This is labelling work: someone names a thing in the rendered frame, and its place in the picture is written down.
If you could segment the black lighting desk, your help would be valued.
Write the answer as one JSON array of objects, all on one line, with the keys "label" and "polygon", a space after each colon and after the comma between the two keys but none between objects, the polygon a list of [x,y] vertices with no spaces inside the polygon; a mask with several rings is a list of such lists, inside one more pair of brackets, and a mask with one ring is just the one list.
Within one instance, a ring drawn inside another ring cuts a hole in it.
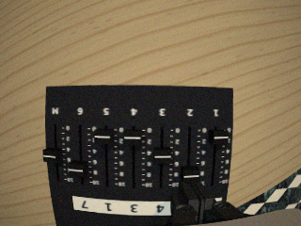
[{"label": "black lighting desk", "polygon": [[227,201],[232,131],[233,88],[46,87],[56,226],[152,226],[171,216],[180,180]]}]

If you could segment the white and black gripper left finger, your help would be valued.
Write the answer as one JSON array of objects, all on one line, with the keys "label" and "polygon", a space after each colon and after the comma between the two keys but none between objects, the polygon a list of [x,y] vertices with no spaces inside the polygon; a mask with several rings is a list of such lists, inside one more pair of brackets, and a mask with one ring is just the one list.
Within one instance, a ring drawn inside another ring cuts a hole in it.
[{"label": "white and black gripper left finger", "polygon": [[198,196],[193,188],[189,183],[183,183],[182,180],[180,180],[179,193],[177,195],[171,195],[171,216],[154,224],[153,226],[197,225],[196,220],[198,220],[198,205]]}]

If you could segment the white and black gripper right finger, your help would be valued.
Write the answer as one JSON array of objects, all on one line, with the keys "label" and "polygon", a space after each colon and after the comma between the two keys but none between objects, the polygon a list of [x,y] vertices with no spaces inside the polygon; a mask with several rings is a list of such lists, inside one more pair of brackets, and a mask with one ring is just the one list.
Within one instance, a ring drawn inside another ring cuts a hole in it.
[{"label": "white and black gripper right finger", "polygon": [[197,225],[256,216],[241,212],[229,202],[217,202],[201,181],[190,183],[190,186],[199,200]]}]

